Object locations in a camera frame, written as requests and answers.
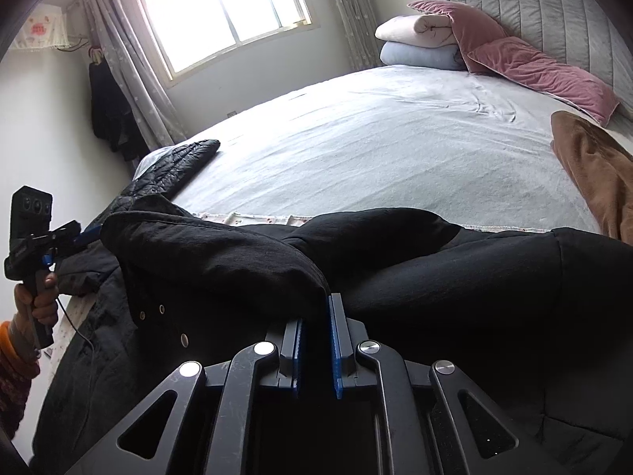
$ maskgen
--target white bedsheet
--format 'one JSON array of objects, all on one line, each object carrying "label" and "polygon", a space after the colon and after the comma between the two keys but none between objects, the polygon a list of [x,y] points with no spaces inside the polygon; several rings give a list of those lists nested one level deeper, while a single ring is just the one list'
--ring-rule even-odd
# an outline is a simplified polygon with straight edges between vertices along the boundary
[{"label": "white bedsheet", "polygon": [[406,66],[358,72],[196,135],[190,141],[222,145],[174,203],[267,216],[406,206],[455,223],[598,232],[550,148],[556,110],[583,115],[493,76]]}]

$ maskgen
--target gray patterned curtain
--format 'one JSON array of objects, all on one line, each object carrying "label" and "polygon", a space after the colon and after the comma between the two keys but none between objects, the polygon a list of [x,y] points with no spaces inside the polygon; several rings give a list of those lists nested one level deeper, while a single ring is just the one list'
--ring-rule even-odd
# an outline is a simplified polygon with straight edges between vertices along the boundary
[{"label": "gray patterned curtain", "polygon": [[90,23],[93,44],[101,46],[150,150],[184,141],[187,136],[176,109],[151,68],[121,0],[80,1]]},{"label": "gray patterned curtain", "polygon": [[369,0],[335,0],[339,8],[345,35],[349,42],[354,70],[382,66],[378,42],[375,37],[376,16]]}]

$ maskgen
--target window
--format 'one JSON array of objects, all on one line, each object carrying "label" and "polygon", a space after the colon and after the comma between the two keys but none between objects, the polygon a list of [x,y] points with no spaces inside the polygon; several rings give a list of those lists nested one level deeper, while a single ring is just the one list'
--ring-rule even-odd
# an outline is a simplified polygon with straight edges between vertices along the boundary
[{"label": "window", "polygon": [[309,25],[304,0],[138,0],[173,80],[262,37]]}]

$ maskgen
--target hand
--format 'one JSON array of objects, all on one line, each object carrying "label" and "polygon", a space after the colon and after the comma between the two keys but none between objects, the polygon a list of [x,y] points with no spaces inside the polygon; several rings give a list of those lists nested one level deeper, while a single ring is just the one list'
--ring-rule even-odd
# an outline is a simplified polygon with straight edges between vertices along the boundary
[{"label": "hand", "polygon": [[21,332],[24,338],[34,344],[33,330],[28,320],[27,308],[30,305],[34,305],[33,317],[42,323],[42,325],[53,326],[57,323],[57,297],[59,296],[59,289],[57,287],[57,276],[54,273],[47,275],[44,280],[44,287],[46,291],[42,294],[38,294],[35,301],[33,295],[31,295],[23,284],[19,283],[15,286],[15,306],[18,309],[18,313],[15,315],[15,324],[18,330]]}]

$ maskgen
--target headboard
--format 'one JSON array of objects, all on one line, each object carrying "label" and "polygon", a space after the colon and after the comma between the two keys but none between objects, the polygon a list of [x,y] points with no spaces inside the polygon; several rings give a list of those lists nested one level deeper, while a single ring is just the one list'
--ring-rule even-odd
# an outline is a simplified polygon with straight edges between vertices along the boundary
[{"label": "headboard", "polygon": [[595,0],[450,0],[479,7],[562,63],[585,69],[613,87],[633,118],[633,55]]}]

